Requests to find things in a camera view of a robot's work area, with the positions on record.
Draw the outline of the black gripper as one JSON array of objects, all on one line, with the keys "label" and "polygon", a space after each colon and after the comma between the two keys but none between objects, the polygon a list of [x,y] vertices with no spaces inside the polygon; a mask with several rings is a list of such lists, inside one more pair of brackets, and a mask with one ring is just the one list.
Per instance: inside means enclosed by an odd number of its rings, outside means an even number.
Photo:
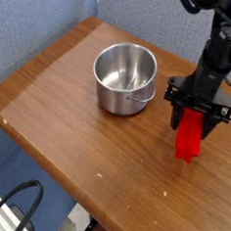
[{"label": "black gripper", "polygon": [[231,87],[226,74],[211,73],[203,67],[197,67],[188,76],[170,77],[164,99],[173,107],[172,129],[177,129],[185,109],[203,115],[201,139],[206,139],[220,122],[228,123],[231,120],[231,96],[221,88],[222,82]]}]

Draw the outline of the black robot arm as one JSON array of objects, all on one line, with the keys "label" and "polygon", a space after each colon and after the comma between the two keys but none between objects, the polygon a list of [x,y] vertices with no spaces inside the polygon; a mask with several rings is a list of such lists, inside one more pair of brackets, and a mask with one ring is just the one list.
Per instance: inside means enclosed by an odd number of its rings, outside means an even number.
[{"label": "black robot arm", "polygon": [[221,122],[231,120],[231,96],[221,84],[231,87],[227,76],[231,72],[231,0],[180,0],[192,15],[201,10],[213,10],[210,39],[192,74],[168,79],[164,97],[173,107],[171,127],[181,124],[186,110],[203,116],[202,138],[207,138]]}]

